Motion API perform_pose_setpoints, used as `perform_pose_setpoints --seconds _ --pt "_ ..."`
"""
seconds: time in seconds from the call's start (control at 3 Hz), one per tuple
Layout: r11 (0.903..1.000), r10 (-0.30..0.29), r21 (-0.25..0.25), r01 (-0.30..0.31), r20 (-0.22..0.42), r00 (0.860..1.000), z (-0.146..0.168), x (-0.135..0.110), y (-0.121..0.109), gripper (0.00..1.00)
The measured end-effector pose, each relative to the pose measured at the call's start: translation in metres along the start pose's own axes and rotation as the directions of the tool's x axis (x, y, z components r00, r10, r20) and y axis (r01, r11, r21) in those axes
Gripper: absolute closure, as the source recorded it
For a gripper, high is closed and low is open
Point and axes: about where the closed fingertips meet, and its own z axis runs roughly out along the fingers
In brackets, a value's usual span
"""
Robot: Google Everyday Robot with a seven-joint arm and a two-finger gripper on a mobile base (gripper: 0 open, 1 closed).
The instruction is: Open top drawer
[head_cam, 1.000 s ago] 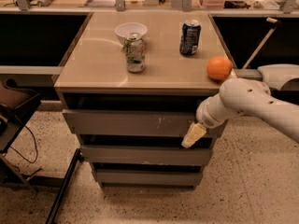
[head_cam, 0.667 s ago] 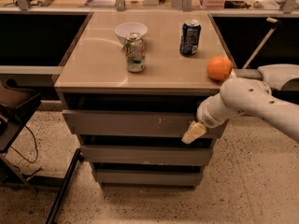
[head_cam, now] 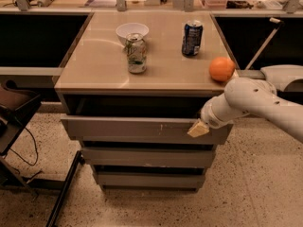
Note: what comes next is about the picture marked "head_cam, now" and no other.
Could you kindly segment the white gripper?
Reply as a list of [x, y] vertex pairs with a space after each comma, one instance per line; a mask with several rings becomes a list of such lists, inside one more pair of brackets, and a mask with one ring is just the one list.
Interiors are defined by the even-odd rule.
[[209, 133], [209, 128], [219, 129], [232, 121], [232, 110], [225, 96], [214, 96], [201, 109], [201, 119], [197, 119], [187, 134], [199, 137]]

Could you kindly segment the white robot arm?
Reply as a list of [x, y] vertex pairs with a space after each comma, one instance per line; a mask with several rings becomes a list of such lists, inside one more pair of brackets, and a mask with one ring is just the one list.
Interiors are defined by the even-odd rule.
[[273, 83], [260, 79], [231, 79], [219, 96], [207, 101], [187, 134], [198, 137], [232, 120], [256, 115], [303, 142], [303, 106], [276, 95]]

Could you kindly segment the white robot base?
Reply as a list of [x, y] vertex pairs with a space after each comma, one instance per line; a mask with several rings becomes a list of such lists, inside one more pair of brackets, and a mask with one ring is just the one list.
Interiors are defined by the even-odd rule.
[[303, 92], [303, 66], [280, 64], [260, 69], [265, 79], [280, 92]]

